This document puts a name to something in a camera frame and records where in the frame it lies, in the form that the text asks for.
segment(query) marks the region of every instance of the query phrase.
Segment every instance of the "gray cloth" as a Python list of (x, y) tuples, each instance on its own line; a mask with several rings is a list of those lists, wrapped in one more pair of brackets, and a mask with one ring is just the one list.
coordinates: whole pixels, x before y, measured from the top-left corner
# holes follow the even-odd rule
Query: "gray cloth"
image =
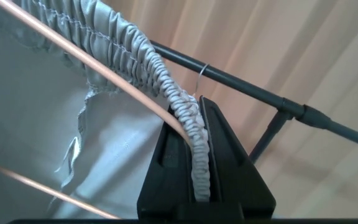
[[(168, 98), (175, 116), (191, 141), (193, 155), (191, 176), (195, 198), (197, 201), (208, 201), (210, 196), (208, 135), (198, 104), (170, 77), (170, 72), (146, 36), (134, 24), (125, 21), (120, 13), (114, 12), (100, 1), (16, 0), (15, 2), (132, 85), (155, 96), (163, 95)], [(13, 35), (26, 47), (46, 50), (60, 57), (67, 65), (74, 65), (85, 71), (89, 93), (85, 99), (85, 107), (78, 115), (80, 135), (74, 138), (67, 153), (70, 175), (62, 183), (64, 188), (73, 178), (74, 162), (84, 149), (86, 124), (91, 122), (86, 119), (89, 100), (102, 92), (118, 93), (119, 89), (42, 35), (17, 19), (13, 19), (2, 9), (0, 9), (0, 28), (8, 31), (8, 34)]]

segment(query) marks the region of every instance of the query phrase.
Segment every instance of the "black metal rod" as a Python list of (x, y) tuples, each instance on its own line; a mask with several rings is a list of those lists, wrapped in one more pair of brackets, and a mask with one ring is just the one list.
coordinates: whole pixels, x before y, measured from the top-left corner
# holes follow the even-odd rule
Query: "black metal rod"
[[(151, 41), (151, 43), (153, 44), (155, 51), (158, 54), (160, 54), (162, 57), (172, 62), (175, 62), (181, 66), (184, 66), (196, 73), (199, 73), (206, 65), (205, 63), (200, 62), (197, 59), (184, 55), (176, 50), (170, 49), (169, 47), (166, 47), (162, 44), (159, 44), (154, 41)], [(306, 105), (300, 105), (294, 101), (277, 96), (274, 93), (264, 90), (263, 88), (257, 87), (249, 82), (241, 80), (240, 78), (237, 78), (233, 75), (230, 75), (212, 66), (207, 66), (205, 71), (203, 72), (203, 75), (219, 83), (222, 83), (228, 87), (231, 87), (241, 93), (249, 95), (257, 100), (260, 100), (270, 106), (274, 106), (280, 111), (287, 112), (290, 115), (292, 115), (294, 118), (296, 118), (298, 121), (301, 121), (304, 124), (313, 126), (315, 128), (325, 129), (326, 125), (323, 126), (312, 125), (314, 123), (321, 123), (324, 120), (324, 116), (325, 116), (324, 114), (322, 114), (321, 112), (317, 111), (314, 108), (313, 110), (310, 111), (314, 111), (314, 112), (317, 111), (322, 116), (315, 116), (316, 114), (311, 114), (307, 112), (305, 110)], [(335, 123), (334, 121), (332, 122), (333, 122), (332, 125), (331, 123), (327, 123), (327, 126), (329, 127), (327, 128), (327, 130), (335, 134), (338, 134), (348, 140), (358, 143), (357, 131), (347, 128), (341, 124)]]
[(266, 147), (270, 144), (274, 136), (281, 130), (285, 122), (289, 119), (292, 119), (292, 116), (289, 113), (277, 111), (271, 122), (268, 124), (266, 131), (259, 139), (252, 152), (249, 154), (249, 159), (252, 163), (255, 164), (260, 155), (262, 155)]

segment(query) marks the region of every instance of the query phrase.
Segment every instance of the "hanger hook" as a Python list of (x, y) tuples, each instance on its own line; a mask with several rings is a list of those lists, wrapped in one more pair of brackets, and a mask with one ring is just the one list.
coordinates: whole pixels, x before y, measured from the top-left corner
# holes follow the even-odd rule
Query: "hanger hook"
[(194, 93), (193, 93), (193, 97), (196, 97), (196, 93), (197, 93), (197, 89), (198, 89), (198, 83), (200, 82), (200, 78), (201, 78), (201, 76), (203, 75), (203, 73), (204, 73), (206, 67), (208, 67), (208, 65), (209, 65), (209, 64), (206, 63), (206, 64), (204, 65), (203, 69), (201, 69), (201, 71), (200, 71), (199, 74), (198, 74), (198, 78), (197, 78), (197, 82), (196, 82), (196, 90), (195, 90)]

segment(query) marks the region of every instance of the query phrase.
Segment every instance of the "beige curtain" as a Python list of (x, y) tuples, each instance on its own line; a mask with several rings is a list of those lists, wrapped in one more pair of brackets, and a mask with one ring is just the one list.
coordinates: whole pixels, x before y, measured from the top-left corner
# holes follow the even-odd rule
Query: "beige curtain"
[[(358, 0), (105, 0), (150, 39), (358, 130)], [(189, 93), (197, 74), (167, 62)], [(203, 77), (250, 152), (275, 113)], [(257, 163), (284, 217), (358, 217), (358, 145), (288, 122)]]

